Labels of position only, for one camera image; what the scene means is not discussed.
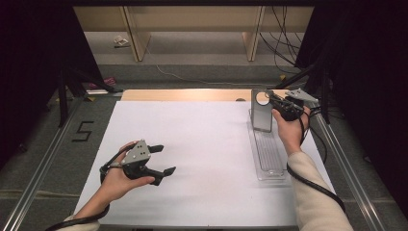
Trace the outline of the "clear plastic slotted rack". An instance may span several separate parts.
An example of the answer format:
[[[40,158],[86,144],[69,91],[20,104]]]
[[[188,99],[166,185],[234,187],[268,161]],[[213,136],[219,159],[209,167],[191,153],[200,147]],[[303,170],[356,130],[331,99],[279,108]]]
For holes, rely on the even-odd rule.
[[[254,166],[260,181],[279,181],[285,179],[285,168],[277,145],[277,135],[273,127],[257,130],[248,116],[247,131],[250,140]]]

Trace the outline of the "person's right hand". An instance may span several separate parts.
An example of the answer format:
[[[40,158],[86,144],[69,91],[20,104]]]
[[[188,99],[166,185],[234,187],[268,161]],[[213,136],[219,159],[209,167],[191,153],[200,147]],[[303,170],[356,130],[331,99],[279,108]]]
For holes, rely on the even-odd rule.
[[[284,144],[288,155],[294,154],[295,152],[301,152],[303,135],[309,128],[310,109],[306,106],[304,106],[303,109],[304,113],[300,117],[300,120],[294,121],[286,121],[275,109],[271,111],[278,125],[279,138]]]

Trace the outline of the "black curtain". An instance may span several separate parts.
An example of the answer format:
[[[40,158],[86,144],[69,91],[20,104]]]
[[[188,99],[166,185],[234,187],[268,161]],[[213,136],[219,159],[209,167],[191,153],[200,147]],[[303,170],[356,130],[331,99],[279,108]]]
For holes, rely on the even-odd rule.
[[[337,102],[397,206],[408,218],[408,0],[311,0],[298,61],[330,49]]]
[[[0,168],[58,87],[78,70],[102,76],[74,9],[59,0],[0,0]]]

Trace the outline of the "dark translucent phone case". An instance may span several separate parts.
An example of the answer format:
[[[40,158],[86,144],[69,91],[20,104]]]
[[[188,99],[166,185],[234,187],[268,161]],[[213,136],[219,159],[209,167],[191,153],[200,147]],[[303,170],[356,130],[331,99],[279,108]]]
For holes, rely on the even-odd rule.
[[[272,105],[265,90],[251,91],[250,119],[254,130],[269,133],[272,129]]]

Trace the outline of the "pink object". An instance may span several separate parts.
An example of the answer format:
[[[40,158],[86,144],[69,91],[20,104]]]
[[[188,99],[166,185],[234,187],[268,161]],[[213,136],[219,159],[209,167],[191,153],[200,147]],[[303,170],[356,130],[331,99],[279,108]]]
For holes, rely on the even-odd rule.
[[[116,79],[115,79],[115,77],[108,77],[108,78],[105,78],[105,79],[103,80],[103,82],[104,82],[107,86],[114,86],[114,85],[116,84]],[[89,83],[89,88],[90,88],[91,90],[100,90],[100,87],[97,86],[97,85],[94,84],[94,83]]]

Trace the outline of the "aluminium rail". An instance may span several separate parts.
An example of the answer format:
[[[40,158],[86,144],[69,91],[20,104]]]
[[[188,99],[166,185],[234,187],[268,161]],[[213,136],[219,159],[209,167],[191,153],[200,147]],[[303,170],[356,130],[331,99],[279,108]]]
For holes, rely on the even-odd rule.
[[[386,231],[386,224],[380,217],[376,202],[366,189],[368,164],[361,159],[355,160],[351,153],[355,145],[347,147],[336,135],[333,121],[326,122],[318,103],[309,103],[312,111],[311,134],[318,143],[320,156],[328,172],[335,193],[346,207],[346,213],[355,231]]]
[[[53,140],[49,144],[46,152],[42,155],[42,159],[33,173],[28,186],[21,193],[18,198],[17,203],[13,207],[7,222],[1,228],[2,231],[18,231],[22,221],[25,219],[34,199],[41,186],[49,168],[51,167],[60,146],[66,136],[66,133],[70,127],[70,122],[74,118],[78,108],[82,104],[82,98],[74,98],[72,100],[71,106],[68,109],[68,116],[65,122],[57,129]]]

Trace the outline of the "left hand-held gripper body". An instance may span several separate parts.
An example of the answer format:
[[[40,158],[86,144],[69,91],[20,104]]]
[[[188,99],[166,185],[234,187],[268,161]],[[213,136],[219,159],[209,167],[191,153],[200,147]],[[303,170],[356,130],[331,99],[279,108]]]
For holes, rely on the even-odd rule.
[[[130,180],[150,177],[153,179],[151,185],[157,185],[157,171],[146,166],[151,157],[152,148],[140,140],[125,145],[119,153],[124,157],[119,161],[124,175]]]

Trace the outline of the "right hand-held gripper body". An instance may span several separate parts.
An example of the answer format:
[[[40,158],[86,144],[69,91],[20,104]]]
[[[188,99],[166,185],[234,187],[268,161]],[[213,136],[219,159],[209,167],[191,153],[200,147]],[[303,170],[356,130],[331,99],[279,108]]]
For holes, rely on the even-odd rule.
[[[289,90],[283,98],[284,108],[277,110],[286,121],[299,119],[303,114],[303,105],[305,102],[318,103],[319,101],[302,89]]]

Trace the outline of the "light wooden bench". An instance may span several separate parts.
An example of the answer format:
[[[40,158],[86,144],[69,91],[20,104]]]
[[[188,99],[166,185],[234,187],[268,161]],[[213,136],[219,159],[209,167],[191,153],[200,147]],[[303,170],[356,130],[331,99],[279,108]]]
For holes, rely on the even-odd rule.
[[[312,7],[76,7],[85,32],[125,32],[134,60],[143,60],[153,32],[239,32],[254,61],[262,32],[304,33]]]

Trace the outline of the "white table sheet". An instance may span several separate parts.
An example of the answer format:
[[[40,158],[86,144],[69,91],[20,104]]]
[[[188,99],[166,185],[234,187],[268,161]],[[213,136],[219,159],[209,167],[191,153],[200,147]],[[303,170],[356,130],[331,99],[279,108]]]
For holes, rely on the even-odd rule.
[[[108,227],[273,228],[296,224],[293,189],[256,174],[247,102],[119,101],[115,104],[78,203],[100,185],[99,169],[120,146],[160,144],[148,167],[175,169],[112,203]]]

